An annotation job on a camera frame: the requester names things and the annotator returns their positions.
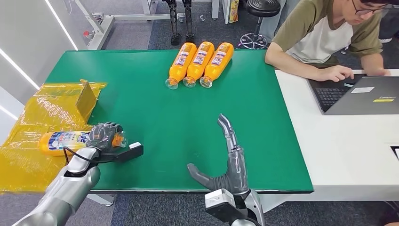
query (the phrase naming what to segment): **black cable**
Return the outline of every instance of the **black cable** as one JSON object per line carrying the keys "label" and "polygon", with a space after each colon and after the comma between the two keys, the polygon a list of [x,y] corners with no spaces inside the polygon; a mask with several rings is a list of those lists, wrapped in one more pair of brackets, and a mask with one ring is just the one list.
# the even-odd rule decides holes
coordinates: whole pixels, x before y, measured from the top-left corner
{"label": "black cable", "polygon": [[65,156],[65,165],[68,165],[68,164],[69,164],[69,159],[68,159],[68,155],[66,154],[65,148],[66,148],[66,147],[63,147],[64,156]]}
{"label": "black cable", "polygon": [[[92,148],[95,148],[96,150],[98,150],[98,151],[101,153],[101,150],[100,150],[98,147],[92,147]],[[78,156],[79,158],[81,158],[81,159],[83,159],[83,160],[86,160],[86,161],[88,161],[88,162],[90,162],[90,163],[93,163],[93,164],[100,164],[100,163],[112,162],[111,160],[108,160],[108,161],[96,161],[96,160],[92,160],[92,159],[85,158],[85,157],[81,156],[80,154],[78,154],[78,153],[72,151],[70,148],[68,148],[68,147],[66,147],[66,146],[63,147],[63,150],[64,150],[65,160],[66,160],[67,164],[69,163],[69,161],[68,161],[68,157],[67,157],[67,154],[66,154],[66,150],[68,150],[68,152],[71,152],[73,155],[76,155],[76,156]]]}
{"label": "black cable", "polygon": [[261,224],[259,224],[257,221],[255,221],[252,218],[246,218],[245,220],[251,221],[252,223],[254,223],[255,226],[262,226]]}

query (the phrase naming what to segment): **table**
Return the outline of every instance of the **table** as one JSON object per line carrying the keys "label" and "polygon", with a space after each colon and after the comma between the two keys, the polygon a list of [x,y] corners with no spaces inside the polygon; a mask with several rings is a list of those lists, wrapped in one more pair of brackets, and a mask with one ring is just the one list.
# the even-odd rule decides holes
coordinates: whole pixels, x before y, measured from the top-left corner
{"label": "table", "polygon": [[276,75],[314,192],[263,195],[263,209],[285,201],[399,200],[399,161],[390,148],[399,144],[399,114],[322,115],[306,79]]}
{"label": "table", "polygon": [[89,124],[120,123],[144,155],[100,165],[94,193],[205,192],[186,169],[226,171],[227,150],[216,123],[225,114],[244,148],[249,186],[259,193],[310,193],[312,183],[277,78],[264,50],[236,50],[210,89],[168,89],[177,50],[67,51],[46,82],[106,81]]}

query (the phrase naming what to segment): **orange bottle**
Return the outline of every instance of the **orange bottle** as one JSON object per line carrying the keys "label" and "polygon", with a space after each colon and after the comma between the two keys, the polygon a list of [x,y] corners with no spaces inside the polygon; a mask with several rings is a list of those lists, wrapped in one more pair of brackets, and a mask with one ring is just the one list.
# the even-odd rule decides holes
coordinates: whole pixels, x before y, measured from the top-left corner
{"label": "orange bottle", "polygon": [[191,63],[196,51],[195,44],[189,42],[183,44],[169,69],[169,78],[165,81],[169,89],[177,89],[179,82],[186,76],[188,65]]}
{"label": "orange bottle", "polygon": [[[77,152],[79,149],[86,147],[90,131],[63,131],[45,133],[38,142],[38,148],[42,153],[52,156],[64,156],[64,147],[70,148]],[[115,134],[112,140],[113,147],[126,147],[128,140],[125,131]]]}
{"label": "orange bottle", "polygon": [[233,56],[234,46],[230,43],[223,42],[215,51],[211,61],[205,67],[205,75],[199,82],[205,88],[210,88],[214,80],[219,78],[226,65]]}
{"label": "orange bottle", "polygon": [[205,66],[207,66],[214,51],[215,47],[209,41],[201,43],[195,54],[195,57],[192,59],[191,64],[187,68],[187,77],[183,79],[185,86],[189,88],[193,88],[195,86],[195,82],[202,77]]}

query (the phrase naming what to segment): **stool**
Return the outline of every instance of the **stool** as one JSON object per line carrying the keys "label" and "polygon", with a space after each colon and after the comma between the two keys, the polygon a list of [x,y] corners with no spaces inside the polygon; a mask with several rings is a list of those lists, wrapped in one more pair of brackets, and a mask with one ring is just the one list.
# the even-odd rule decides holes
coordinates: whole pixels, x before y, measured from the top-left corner
{"label": "stool", "polygon": [[248,49],[262,49],[267,45],[267,40],[259,34],[263,17],[272,17],[280,12],[280,3],[276,0],[248,0],[246,4],[248,13],[259,17],[254,33],[241,36],[239,45]]}

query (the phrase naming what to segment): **white wall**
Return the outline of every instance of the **white wall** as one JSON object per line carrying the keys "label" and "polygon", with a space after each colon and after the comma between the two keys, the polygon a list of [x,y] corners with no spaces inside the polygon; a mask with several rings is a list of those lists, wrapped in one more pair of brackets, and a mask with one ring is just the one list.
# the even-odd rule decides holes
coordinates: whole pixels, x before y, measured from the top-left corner
{"label": "white wall", "polygon": [[[24,109],[24,105],[21,104],[17,99],[15,99],[12,95],[10,95],[6,90],[0,87],[0,106],[6,108],[11,114],[18,117],[22,110]],[[6,140],[9,132],[13,128],[16,120],[11,116],[6,114],[4,111],[0,110],[0,146]]]}
{"label": "white wall", "polygon": [[[86,49],[62,0],[50,0],[78,49]],[[0,0],[0,49],[41,85],[66,50],[74,50],[45,0]],[[22,104],[36,89],[0,56],[0,86]]]}

